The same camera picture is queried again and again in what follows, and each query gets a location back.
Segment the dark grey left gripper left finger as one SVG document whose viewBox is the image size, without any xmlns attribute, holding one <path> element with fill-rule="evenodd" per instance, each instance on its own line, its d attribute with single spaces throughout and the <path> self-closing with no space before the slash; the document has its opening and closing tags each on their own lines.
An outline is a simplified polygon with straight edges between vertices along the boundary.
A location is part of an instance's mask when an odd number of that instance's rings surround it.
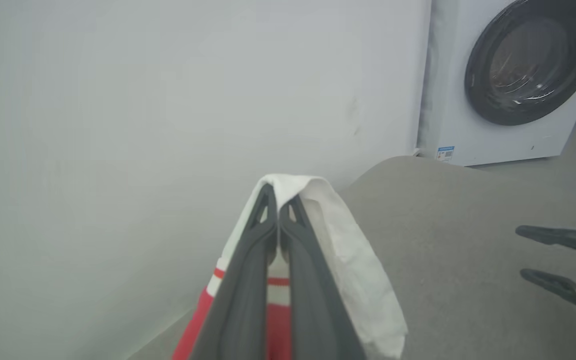
<svg viewBox="0 0 576 360">
<path fill-rule="evenodd" d="M 264 360 L 268 269 L 277 247 L 274 187 L 261 187 L 215 294 L 192 360 Z"/>
</svg>

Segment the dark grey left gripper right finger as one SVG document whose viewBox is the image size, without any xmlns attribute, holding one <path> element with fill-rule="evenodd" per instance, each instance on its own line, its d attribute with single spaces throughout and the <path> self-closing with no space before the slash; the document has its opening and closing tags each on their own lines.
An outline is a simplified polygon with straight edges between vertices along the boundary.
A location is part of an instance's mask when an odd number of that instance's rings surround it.
<svg viewBox="0 0 576 360">
<path fill-rule="evenodd" d="M 279 210 L 279 241 L 288 256 L 293 360 L 365 360 L 300 196 Z"/>
</svg>

